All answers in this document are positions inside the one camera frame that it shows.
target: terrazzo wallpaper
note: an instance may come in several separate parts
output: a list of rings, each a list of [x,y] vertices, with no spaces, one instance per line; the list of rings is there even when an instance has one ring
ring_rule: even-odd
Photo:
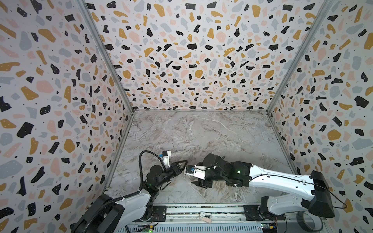
[[[370,0],[335,1],[270,113],[298,173],[321,171],[347,204],[336,233],[373,232],[372,13]]]
[[[266,109],[323,0],[86,0],[134,109]]]
[[[0,232],[70,232],[129,116],[73,1],[0,7]]]

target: robotic arm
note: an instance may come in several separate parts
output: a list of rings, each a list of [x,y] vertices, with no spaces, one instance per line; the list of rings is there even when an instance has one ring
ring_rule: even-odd
[[[262,197],[260,206],[252,207],[251,212],[245,211],[249,213],[248,220],[276,220],[283,213],[295,211],[308,211],[326,218],[335,216],[329,187],[320,172],[312,171],[310,176],[286,174],[240,161],[229,163],[224,157],[214,154],[208,154],[203,162],[195,166],[187,165],[187,160],[170,163],[170,157],[171,151],[163,151],[157,156],[162,166],[151,167],[138,191],[115,199],[106,194],[99,196],[81,219],[70,226],[72,233],[112,233],[133,221],[164,221],[166,211],[161,210],[159,214],[160,207],[154,206],[153,202],[160,190],[183,171],[196,179],[192,184],[202,188],[212,188],[213,181],[225,180],[228,186],[248,187],[250,184],[288,193],[278,197]]]

